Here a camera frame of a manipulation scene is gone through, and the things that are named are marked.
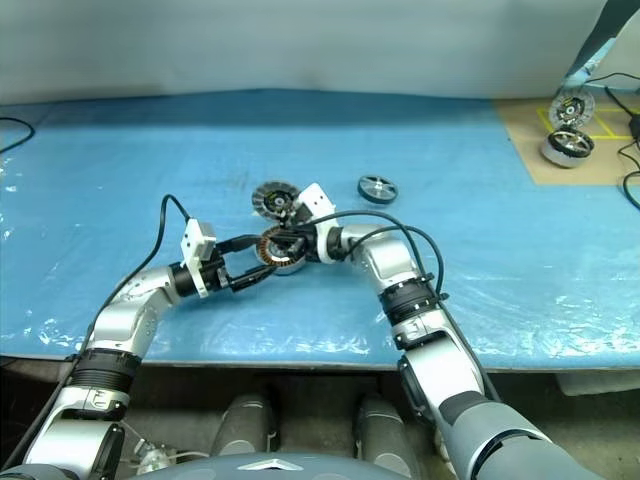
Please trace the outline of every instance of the black wire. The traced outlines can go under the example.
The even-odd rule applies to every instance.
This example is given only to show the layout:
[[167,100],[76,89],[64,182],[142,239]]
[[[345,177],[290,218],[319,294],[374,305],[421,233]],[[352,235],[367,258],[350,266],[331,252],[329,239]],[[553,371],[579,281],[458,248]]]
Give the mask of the black wire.
[[624,196],[626,197],[626,199],[629,201],[629,203],[631,205],[633,205],[638,210],[640,210],[640,201],[638,201],[633,196],[633,194],[631,193],[631,189],[629,188],[629,181],[633,177],[640,177],[640,162],[637,159],[633,158],[631,155],[629,155],[628,153],[625,152],[625,150],[627,150],[628,148],[632,147],[633,145],[636,145],[638,147],[638,149],[640,149],[640,139],[639,140],[634,140],[633,142],[625,145],[624,147],[621,147],[620,149],[618,149],[618,151],[616,153],[618,155],[622,155],[623,157],[626,157],[629,160],[631,160],[635,164],[635,166],[638,168],[637,170],[633,170],[633,171],[627,173],[624,176],[624,178],[622,179],[622,193],[624,194]]
[[24,120],[20,120],[19,118],[15,118],[15,117],[0,117],[0,120],[2,121],[7,121],[7,122],[16,122],[19,123],[21,125],[24,125],[25,127],[27,127],[29,129],[29,133],[27,133],[24,137],[22,137],[20,140],[13,142],[12,144],[0,149],[0,154],[8,152],[9,150],[16,148],[20,145],[22,145],[24,142],[31,140],[31,138],[33,138],[33,136],[36,134],[36,129],[33,128],[33,126],[29,123],[29,122],[25,122]]
[[621,76],[621,77],[633,78],[634,80],[640,80],[640,77],[636,77],[635,75],[631,75],[630,73],[613,72],[613,73],[610,73],[609,75],[605,75],[604,77],[590,78],[589,80],[587,80],[584,83],[598,82],[600,80],[606,80],[607,78],[615,77],[615,76],[618,76],[618,75]]
[[[415,242],[413,241],[413,238],[411,237],[411,234],[409,233],[409,228],[414,228],[414,227],[407,227],[407,226],[403,225],[402,223],[400,223],[399,220],[397,220],[396,218],[392,217],[391,215],[388,215],[388,214],[382,213],[382,212],[375,212],[375,211],[371,211],[371,210],[347,210],[347,211],[344,211],[344,212],[333,213],[331,215],[327,215],[325,217],[318,218],[316,220],[313,220],[311,222],[306,223],[305,225],[316,225],[318,223],[322,223],[322,222],[325,222],[327,220],[333,220],[334,218],[354,217],[354,216],[380,217],[380,218],[384,218],[384,219],[394,223],[396,225],[397,229],[401,230],[402,233],[404,233],[405,237],[407,237],[407,241],[411,245],[411,250],[413,252],[413,256],[416,259],[416,264],[419,266],[420,272],[422,273],[422,275],[426,275],[426,273],[424,271],[424,266],[422,264],[422,258],[420,257],[420,251],[418,250],[418,247],[416,246]],[[422,233],[424,233],[424,232],[422,232],[422,230],[420,230],[420,232],[421,233],[419,233],[419,232],[416,232],[416,233],[418,233],[420,235],[422,235]],[[440,254],[440,249],[437,246],[434,249],[434,253],[435,252],[438,252],[438,254]],[[489,378],[489,375],[487,374],[487,371],[484,369],[484,367],[480,363],[480,360],[478,359],[478,357],[476,356],[475,352],[473,351],[473,348],[471,348],[471,345],[469,345],[469,342],[467,341],[466,337],[462,333],[462,330],[460,329],[460,327],[456,323],[455,319],[453,318],[453,316],[451,315],[449,310],[447,310],[447,307],[444,305],[444,303],[440,299],[438,300],[438,306],[442,309],[443,312],[445,312],[445,314],[447,315],[447,318],[449,319],[449,322],[451,323],[451,326],[453,327],[454,331],[456,332],[456,335],[458,335],[458,338],[460,338],[460,341],[462,342],[462,345],[465,347],[467,352],[469,352],[469,355],[471,356],[472,360],[478,366],[478,370],[480,371],[480,376],[482,377],[482,381],[484,382],[485,390],[489,393],[489,397],[492,400],[496,401],[496,402],[502,401],[501,398],[500,398],[500,395],[498,394],[498,391],[496,390],[495,385],[491,381],[491,378]]]
[[[405,227],[410,232],[417,233],[422,238],[424,238],[429,243],[431,250],[433,250],[433,254],[435,255],[436,261],[438,263],[438,279],[436,281],[436,293],[439,295],[440,292],[442,291],[442,283],[444,281],[444,259],[442,258],[440,249],[438,248],[438,245],[436,244],[435,240],[433,240],[433,238],[431,238],[431,236],[429,236],[423,230],[420,230],[419,228],[416,228],[416,227],[412,227],[410,225],[405,225]],[[374,235],[378,235],[379,233],[384,233],[384,232],[390,232],[392,230],[400,230],[400,229],[397,226],[382,227],[370,233],[367,233],[366,235],[363,235],[358,240],[353,242],[353,244],[349,247],[349,250],[347,250],[347,252],[344,254],[344,258],[347,258],[349,255],[351,255],[356,250],[356,248],[358,248],[360,245],[362,245],[363,242],[367,241]]]
[[120,280],[120,282],[118,282],[118,284],[115,286],[113,291],[109,294],[109,296],[106,298],[104,303],[100,306],[100,308],[98,309],[98,312],[93,318],[93,321],[89,324],[89,327],[87,328],[87,333],[84,337],[82,345],[80,346],[80,350],[76,355],[73,356],[73,360],[71,361],[71,367],[68,369],[65,376],[58,382],[55,390],[53,391],[53,393],[51,394],[51,396],[49,397],[45,405],[42,407],[42,409],[40,409],[40,412],[38,412],[38,415],[36,416],[36,418],[33,420],[33,422],[31,422],[31,425],[29,426],[27,431],[24,433],[24,436],[22,437],[20,442],[18,442],[18,445],[16,445],[16,447],[13,449],[13,451],[11,452],[11,455],[9,455],[9,458],[7,458],[7,460],[5,461],[4,465],[2,466],[2,470],[11,468],[15,464],[18,457],[23,454],[26,447],[28,447],[29,444],[32,442],[33,437],[35,437],[35,435],[38,433],[38,431],[42,427],[42,423],[45,421],[47,415],[51,411],[51,408],[53,407],[53,404],[58,398],[60,391],[62,390],[62,388],[64,388],[64,386],[69,381],[69,378],[71,377],[73,370],[75,369],[75,367],[78,365],[78,362],[80,361],[80,357],[85,352],[87,345],[89,344],[89,338],[91,336],[91,333],[93,332],[93,329],[96,325],[96,321],[98,320],[100,313],[102,313],[102,310],[104,310],[105,307],[107,307],[107,305],[109,305],[111,301],[116,297],[116,295],[118,295],[118,292],[122,289],[122,287],[124,287],[133,277],[135,277],[138,273],[140,273],[140,271],[144,267],[146,267],[151,260],[153,260],[153,257],[155,257],[156,254],[158,253],[158,250],[160,250],[160,246],[162,245],[162,239],[164,238],[164,229],[165,229],[166,216],[167,216],[167,203],[169,202],[169,200],[171,200],[176,205],[176,207],[178,207],[178,210],[180,210],[180,213],[182,213],[182,215],[184,216],[185,222],[189,221],[189,219],[191,218],[191,216],[187,213],[186,209],[182,206],[182,204],[178,201],[176,197],[174,197],[173,195],[167,194],[162,198],[162,203],[160,204],[160,221],[158,224],[158,236],[156,237],[156,243],[153,246],[153,249],[151,250],[149,255],[147,255],[147,257],[142,261],[142,263],[140,263],[140,265],[138,265],[129,275],[127,275],[125,278]]
[[614,102],[616,102],[618,104],[618,106],[623,109],[625,112],[627,112],[631,117],[633,117],[635,115],[635,113],[633,113],[626,105],[624,105],[619,99],[618,97],[616,97],[613,92],[611,91],[611,89],[609,87],[604,87],[604,91],[605,93],[609,96],[609,98],[611,100],[613,100]]

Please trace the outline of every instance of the floor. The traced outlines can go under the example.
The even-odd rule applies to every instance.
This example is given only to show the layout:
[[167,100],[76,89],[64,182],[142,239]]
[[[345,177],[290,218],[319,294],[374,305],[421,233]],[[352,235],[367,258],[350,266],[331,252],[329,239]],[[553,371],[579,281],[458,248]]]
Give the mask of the floor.
[[[20,363],[7,368],[22,377],[31,375],[32,383],[37,383],[35,371],[40,379],[55,374],[55,364],[47,370],[47,362],[38,368]],[[640,478],[640,390],[566,397],[551,374],[499,374],[494,381],[507,403],[586,467],[608,479]],[[268,392],[273,399],[282,451],[343,456],[353,452],[358,399],[378,391],[405,419],[423,478],[453,478],[434,453],[431,429],[414,421],[394,373],[144,367],[126,420],[150,440],[206,452],[227,405],[237,394],[251,391]],[[123,457],[132,455],[136,441],[127,434]],[[131,473],[123,463],[118,477]]]

